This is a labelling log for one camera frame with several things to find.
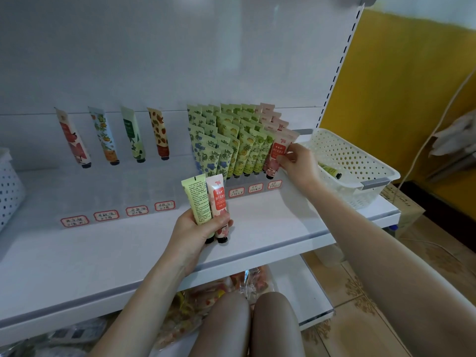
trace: hand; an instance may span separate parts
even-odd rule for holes
[[[289,153],[278,155],[277,161],[289,179],[306,197],[319,184],[318,163],[312,152],[301,144],[291,144]]]
[[[233,225],[228,213],[198,226],[195,223],[192,209],[187,210],[175,222],[169,244],[161,258],[174,264],[178,263],[179,268],[183,271],[183,277],[188,276],[197,265],[200,252],[204,248],[209,235],[224,227],[227,223],[229,227]]]

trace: person's right arm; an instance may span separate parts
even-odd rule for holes
[[[291,144],[289,151],[278,161],[413,356],[476,356],[476,307],[420,257],[327,190],[310,150]]]

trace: cardboard box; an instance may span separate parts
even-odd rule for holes
[[[388,184],[380,195],[392,203],[397,190],[396,186]],[[425,212],[425,210],[402,192],[398,192],[395,198],[395,206],[402,213],[400,221],[398,222],[398,230],[395,232],[395,237],[400,238],[400,236],[405,233],[405,230],[407,230]]]

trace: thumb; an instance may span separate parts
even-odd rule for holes
[[[200,234],[207,238],[210,234],[215,233],[218,229],[227,225],[229,220],[229,213],[211,218],[208,222],[199,226]]]
[[[276,157],[276,160],[286,171],[288,170],[288,167],[292,164],[292,162],[285,155],[278,155]]]

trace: person's left arm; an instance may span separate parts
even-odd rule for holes
[[[197,265],[207,237],[233,224],[229,219],[225,214],[197,226],[191,209],[182,214],[164,253],[89,356],[148,356],[183,277]]]

